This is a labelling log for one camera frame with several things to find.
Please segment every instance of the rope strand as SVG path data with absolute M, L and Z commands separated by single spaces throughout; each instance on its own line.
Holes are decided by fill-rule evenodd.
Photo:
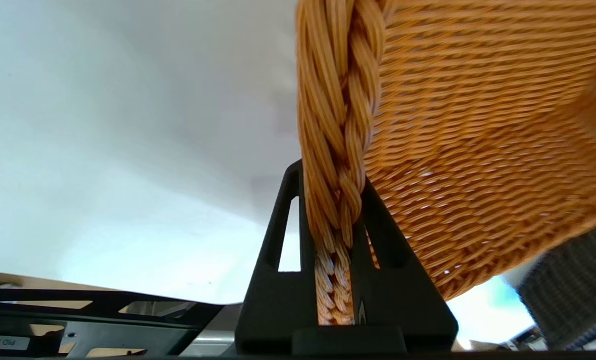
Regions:
M 364 153 L 393 0 L 300 0 L 298 128 L 320 324 L 353 321 L 348 248 L 362 210 Z

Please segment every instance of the white wall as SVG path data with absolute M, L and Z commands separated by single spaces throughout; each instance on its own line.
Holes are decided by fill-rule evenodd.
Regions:
M 0 0 L 0 272 L 240 301 L 300 157 L 294 6 Z

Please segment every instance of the gray woven fabric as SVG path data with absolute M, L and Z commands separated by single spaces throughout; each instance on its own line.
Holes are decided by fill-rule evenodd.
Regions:
M 596 338 L 596 228 L 544 255 L 518 292 L 549 349 Z

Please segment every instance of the woven rope mesh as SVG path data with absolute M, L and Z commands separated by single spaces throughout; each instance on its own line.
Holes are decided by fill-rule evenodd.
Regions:
M 397 0 L 385 39 L 366 172 L 445 299 L 596 226 L 596 0 Z

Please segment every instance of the black metal frame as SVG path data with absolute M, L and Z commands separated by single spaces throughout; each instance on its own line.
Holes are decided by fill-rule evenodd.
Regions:
M 195 303 L 183 314 L 149 316 L 119 312 L 136 301 L 179 301 L 123 291 L 0 289 L 0 301 L 91 301 L 81 309 L 0 303 L 0 336 L 28 337 L 26 350 L 0 350 L 0 356 L 84 358 L 95 348 L 145 349 L 150 356 L 180 354 L 220 312 L 222 305 Z M 33 335 L 31 324 L 64 329 Z M 58 350 L 74 342 L 68 354 Z
M 236 328 L 241 355 L 303 356 L 450 351 L 458 324 L 369 179 L 353 226 L 354 315 L 360 326 L 318 326 L 315 250 L 302 161 L 287 169 Z M 300 199 L 301 271 L 278 272 L 291 200 Z M 380 264 L 371 260 L 367 234 Z

